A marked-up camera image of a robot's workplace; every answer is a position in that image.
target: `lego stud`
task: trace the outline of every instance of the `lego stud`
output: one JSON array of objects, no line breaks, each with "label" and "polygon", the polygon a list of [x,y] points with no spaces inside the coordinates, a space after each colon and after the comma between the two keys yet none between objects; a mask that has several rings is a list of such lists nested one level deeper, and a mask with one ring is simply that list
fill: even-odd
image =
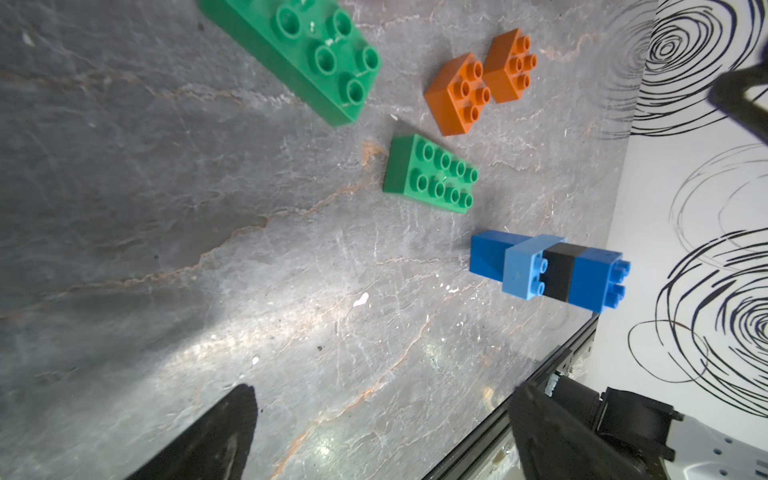
[{"label": "lego stud", "polygon": [[536,273],[545,273],[548,266],[549,260],[545,258],[536,257],[533,259],[533,271]]},{"label": "lego stud", "polygon": [[482,63],[476,61],[467,65],[467,78],[469,81],[475,81],[482,78]]},{"label": "lego stud", "polygon": [[442,197],[445,194],[445,184],[442,183],[437,177],[432,177],[429,181],[429,196],[430,197]]},{"label": "lego stud", "polygon": [[277,33],[285,38],[294,39],[299,36],[301,21],[299,16],[288,5],[281,5],[275,12],[275,27]]},{"label": "lego stud", "polygon": [[477,90],[475,103],[478,105],[485,105],[488,102],[491,101],[491,89],[488,87],[485,87],[483,89]]},{"label": "lego stud", "polygon": [[531,77],[528,74],[520,75],[515,79],[518,84],[518,89],[525,90],[531,86]]},{"label": "lego stud", "polygon": [[464,173],[467,171],[467,164],[461,160],[454,160],[451,162],[451,175],[454,177],[464,177]]},{"label": "lego stud", "polygon": [[531,48],[531,37],[527,35],[525,37],[518,38],[518,40],[515,42],[515,51],[517,53],[525,53],[529,48]]},{"label": "lego stud", "polygon": [[379,54],[370,45],[366,45],[357,54],[357,68],[361,72],[376,70],[379,67]]},{"label": "lego stud", "polygon": [[420,160],[430,161],[435,156],[435,148],[428,142],[422,141],[416,145],[416,156]]},{"label": "lego stud", "polygon": [[477,121],[480,118],[480,109],[472,105],[464,109],[464,120],[468,122]]},{"label": "lego stud", "polygon": [[611,268],[608,281],[611,283],[622,283],[629,275],[631,263],[626,260],[617,260]]},{"label": "lego stud", "polygon": [[435,167],[440,170],[448,170],[451,167],[451,154],[447,151],[438,152],[435,157]]},{"label": "lego stud", "polygon": [[365,88],[356,78],[350,78],[342,89],[342,99],[353,105],[360,105],[365,95]]},{"label": "lego stud", "polygon": [[533,282],[531,282],[531,295],[533,296],[544,295],[544,288],[545,288],[544,282],[533,279]]},{"label": "lego stud", "polygon": [[523,71],[523,59],[520,57],[512,57],[507,62],[507,70],[510,75],[517,75]]},{"label": "lego stud", "polygon": [[326,45],[320,45],[312,53],[310,66],[323,75],[332,75],[336,72],[336,55]]},{"label": "lego stud", "polygon": [[533,70],[538,64],[538,57],[536,55],[526,55],[523,59],[523,68],[525,70]]},{"label": "lego stud", "polygon": [[624,285],[617,285],[611,283],[608,285],[608,291],[605,293],[605,306],[610,308],[616,308],[619,306],[619,302],[624,299],[624,294],[627,292],[627,288]]},{"label": "lego stud", "polygon": [[352,19],[343,8],[338,8],[328,18],[328,31],[333,37],[347,38],[352,33]]},{"label": "lego stud", "polygon": [[456,83],[455,87],[453,88],[453,94],[457,100],[467,98],[467,96],[469,96],[469,82],[462,80]]},{"label": "lego stud", "polygon": [[464,181],[470,184],[476,183],[478,181],[477,169],[471,167],[467,168],[467,171],[464,173]]},{"label": "lego stud", "polygon": [[454,187],[448,187],[445,189],[445,201],[449,204],[457,204],[459,199],[461,199],[461,192],[456,190]]},{"label": "lego stud", "polygon": [[422,172],[418,168],[411,170],[411,188],[417,192],[423,192],[427,189],[429,180],[422,175]]},{"label": "lego stud", "polygon": [[461,208],[471,208],[474,202],[475,198],[472,196],[472,194],[461,194],[458,197],[458,205]]}]

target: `toy brick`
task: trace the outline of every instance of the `toy brick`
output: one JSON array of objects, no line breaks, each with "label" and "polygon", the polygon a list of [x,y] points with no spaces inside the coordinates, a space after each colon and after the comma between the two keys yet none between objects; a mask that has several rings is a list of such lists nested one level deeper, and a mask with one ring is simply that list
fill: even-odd
[{"label": "toy brick", "polygon": [[504,279],[504,252],[529,238],[494,230],[473,235],[469,271],[501,282]]},{"label": "toy brick", "polygon": [[508,248],[504,252],[502,292],[530,300],[544,293],[545,284],[539,280],[547,271],[545,249],[564,241],[563,237],[539,235]]},{"label": "toy brick", "polygon": [[200,9],[332,126],[357,120],[381,60],[333,0],[200,0]]},{"label": "toy brick", "polygon": [[384,191],[465,214],[475,202],[477,167],[421,135],[397,137],[389,148]]},{"label": "toy brick", "polygon": [[482,76],[482,63],[468,53],[443,65],[424,92],[424,99],[443,135],[466,134],[480,118],[491,100],[491,91]]},{"label": "toy brick", "polygon": [[545,296],[561,302],[568,301],[576,257],[586,249],[580,245],[560,242],[544,250],[543,257],[548,262],[547,271],[541,274]]},{"label": "toy brick", "polygon": [[619,252],[587,248],[574,262],[568,302],[597,313],[605,306],[616,308],[624,298],[621,283],[630,267]]},{"label": "toy brick", "polygon": [[531,37],[519,28],[493,39],[483,65],[483,81],[491,89],[496,103],[520,100],[531,86],[531,70],[538,58],[530,53]]}]

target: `black lego brick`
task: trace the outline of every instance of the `black lego brick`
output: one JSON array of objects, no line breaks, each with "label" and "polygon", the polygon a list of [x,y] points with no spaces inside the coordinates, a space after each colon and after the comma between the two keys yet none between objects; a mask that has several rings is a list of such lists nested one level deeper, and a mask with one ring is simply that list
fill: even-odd
[{"label": "black lego brick", "polygon": [[547,271],[541,274],[544,295],[562,302],[568,301],[576,257],[586,249],[581,245],[560,242],[544,250],[544,258],[549,262]]}]

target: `black swirl pattern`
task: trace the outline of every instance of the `black swirl pattern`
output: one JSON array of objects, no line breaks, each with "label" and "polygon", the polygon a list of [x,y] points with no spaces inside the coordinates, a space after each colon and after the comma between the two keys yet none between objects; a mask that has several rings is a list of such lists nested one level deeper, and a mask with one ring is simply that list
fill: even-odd
[{"label": "black swirl pattern", "polygon": [[[748,66],[767,9],[768,0],[663,0],[631,133],[661,137],[723,120],[707,92],[719,74]],[[750,100],[767,91],[756,89]]]},{"label": "black swirl pattern", "polygon": [[594,103],[604,112],[599,138],[630,135],[657,3],[640,0],[617,10],[608,21],[599,60],[604,62],[603,74],[591,89]]},{"label": "black swirl pattern", "polygon": [[[687,252],[726,232],[768,224],[768,147],[748,144],[708,160],[685,179],[675,193],[669,218]],[[700,261],[726,268],[707,253]]]},{"label": "black swirl pattern", "polygon": [[[653,338],[666,351],[666,363],[638,355],[643,330],[644,342]],[[695,382],[736,409],[768,418],[768,228],[727,233],[686,255],[659,292],[655,320],[633,327],[627,342],[656,378]]]}]

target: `gray marble surface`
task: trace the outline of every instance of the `gray marble surface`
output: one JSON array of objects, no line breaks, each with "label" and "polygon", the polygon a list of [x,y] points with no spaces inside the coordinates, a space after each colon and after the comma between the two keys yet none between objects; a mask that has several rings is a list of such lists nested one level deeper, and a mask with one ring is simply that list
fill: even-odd
[{"label": "gray marble surface", "polygon": [[[589,317],[469,241],[604,245],[653,14],[625,3],[344,2],[383,66],[334,129],[192,0],[0,0],[0,478],[123,478],[239,382],[245,478],[424,475]],[[440,136],[427,84],[515,27],[531,89]],[[382,193],[415,132],[479,166],[469,214]]]}]

